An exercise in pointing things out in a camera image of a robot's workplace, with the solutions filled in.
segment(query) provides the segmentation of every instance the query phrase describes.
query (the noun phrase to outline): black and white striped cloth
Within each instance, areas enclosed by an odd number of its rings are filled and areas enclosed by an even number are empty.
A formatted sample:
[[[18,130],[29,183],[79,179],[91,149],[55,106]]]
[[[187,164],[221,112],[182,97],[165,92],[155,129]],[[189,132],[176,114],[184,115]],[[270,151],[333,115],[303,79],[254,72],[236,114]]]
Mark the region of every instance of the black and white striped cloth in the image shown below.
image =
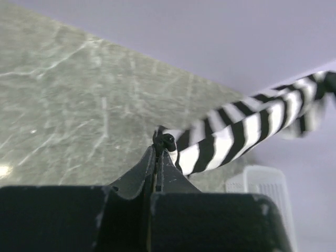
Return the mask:
[[[159,126],[154,136],[174,136],[170,156],[184,175],[212,170],[276,133],[292,139],[317,129],[335,86],[336,73],[321,71],[211,110],[185,130]]]

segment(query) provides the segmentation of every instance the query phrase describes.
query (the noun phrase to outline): white plastic basket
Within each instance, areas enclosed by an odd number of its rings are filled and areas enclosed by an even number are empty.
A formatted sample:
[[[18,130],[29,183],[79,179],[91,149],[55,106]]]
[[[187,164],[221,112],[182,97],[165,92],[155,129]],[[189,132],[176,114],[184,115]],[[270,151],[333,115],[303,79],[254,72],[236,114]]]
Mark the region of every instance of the white plastic basket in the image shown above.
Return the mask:
[[[227,193],[257,193],[269,196],[279,208],[292,250],[298,251],[286,177],[282,171],[259,165],[247,166],[242,173],[228,179],[225,187]]]

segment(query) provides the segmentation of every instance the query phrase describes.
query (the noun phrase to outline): marble surface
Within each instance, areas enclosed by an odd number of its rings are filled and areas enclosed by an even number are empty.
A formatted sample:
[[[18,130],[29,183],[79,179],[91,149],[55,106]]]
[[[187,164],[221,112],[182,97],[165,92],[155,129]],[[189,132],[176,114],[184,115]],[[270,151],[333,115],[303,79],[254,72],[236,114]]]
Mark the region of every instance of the marble surface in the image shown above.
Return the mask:
[[[0,185],[109,184],[157,124],[187,126],[241,95],[0,0]],[[204,191],[252,154],[196,174]]]

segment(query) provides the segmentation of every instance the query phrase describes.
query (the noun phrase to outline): white ceiling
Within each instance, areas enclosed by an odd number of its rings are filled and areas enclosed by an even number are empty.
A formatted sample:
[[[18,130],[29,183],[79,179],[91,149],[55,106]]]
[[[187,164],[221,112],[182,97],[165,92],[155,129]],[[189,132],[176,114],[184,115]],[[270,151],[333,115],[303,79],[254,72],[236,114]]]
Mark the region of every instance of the white ceiling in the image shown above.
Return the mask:
[[[12,0],[251,93],[336,58],[336,1]]]

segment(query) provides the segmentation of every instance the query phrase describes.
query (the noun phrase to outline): black plastic object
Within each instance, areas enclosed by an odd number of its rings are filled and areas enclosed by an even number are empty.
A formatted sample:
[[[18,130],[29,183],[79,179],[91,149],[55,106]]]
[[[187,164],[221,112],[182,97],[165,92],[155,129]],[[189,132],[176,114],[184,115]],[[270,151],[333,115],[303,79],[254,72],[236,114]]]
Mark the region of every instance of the black plastic object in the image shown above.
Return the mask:
[[[291,251],[269,198],[201,193],[156,150],[109,186],[1,188],[0,251]]]

